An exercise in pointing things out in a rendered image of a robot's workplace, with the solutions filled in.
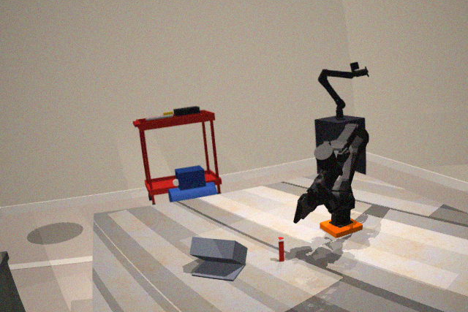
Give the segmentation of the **red peg with white band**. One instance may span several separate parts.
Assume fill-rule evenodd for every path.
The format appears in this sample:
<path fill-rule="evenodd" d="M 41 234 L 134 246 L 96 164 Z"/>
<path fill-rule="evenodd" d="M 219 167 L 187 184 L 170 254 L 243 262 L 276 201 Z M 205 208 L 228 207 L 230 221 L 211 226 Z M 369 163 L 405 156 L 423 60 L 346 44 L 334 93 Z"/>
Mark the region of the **red peg with white band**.
<path fill-rule="evenodd" d="M 284 238 L 279 237 L 279 261 L 284 262 Z"/>

